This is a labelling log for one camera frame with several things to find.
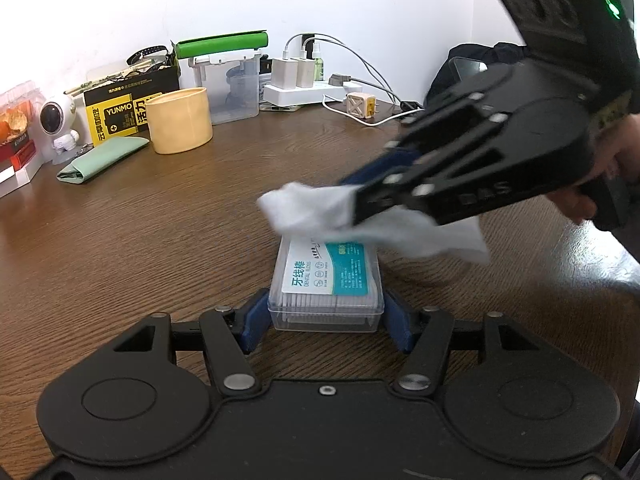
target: white tissue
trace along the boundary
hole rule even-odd
[[[439,226],[429,216],[395,206],[352,226],[358,186],[309,187],[291,182],[265,193],[258,206],[274,231],[318,242],[359,242],[395,250],[407,258],[449,253],[486,264],[489,251],[478,218]]]

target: clear plastic box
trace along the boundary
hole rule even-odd
[[[271,281],[269,311],[276,330],[375,332],[384,310],[376,251],[370,247],[363,247],[367,277],[366,295],[296,294],[282,291],[290,244],[289,238],[280,241]],[[316,272],[316,264],[319,266],[321,261],[312,260],[312,273]]]
[[[191,57],[196,86],[207,89],[213,124],[258,114],[259,50],[233,50]]]

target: green cloth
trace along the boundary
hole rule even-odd
[[[82,184],[106,170],[111,164],[115,164],[127,155],[143,148],[148,142],[142,137],[111,137],[60,170],[58,180]]]

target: teal label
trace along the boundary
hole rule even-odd
[[[361,244],[325,244],[334,264],[334,290],[338,296],[366,296],[367,262]]]

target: wood grain tabletop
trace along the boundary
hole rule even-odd
[[[0,464],[15,479],[51,455],[35,406],[42,389],[139,318],[196,319],[269,286],[278,237],[255,206],[286,182],[331,184],[377,155],[396,122],[365,128],[321,107],[262,112],[214,128],[196,150],[149,146],[87,184],[55,168],[0,199]],[[628,426],[640,374],[640,267],[610,234],[574,227],[538,198],[482,216],[488,266],[381,253],[385,284],[415,306],[461,319],[500,310],[617,392]],[[449,375],[473,365],[456,352]],[[373,335],[270,330],[250,361],[262,378],[386,378],[404,361]],[[202,356],[178,364],[200,377]]]

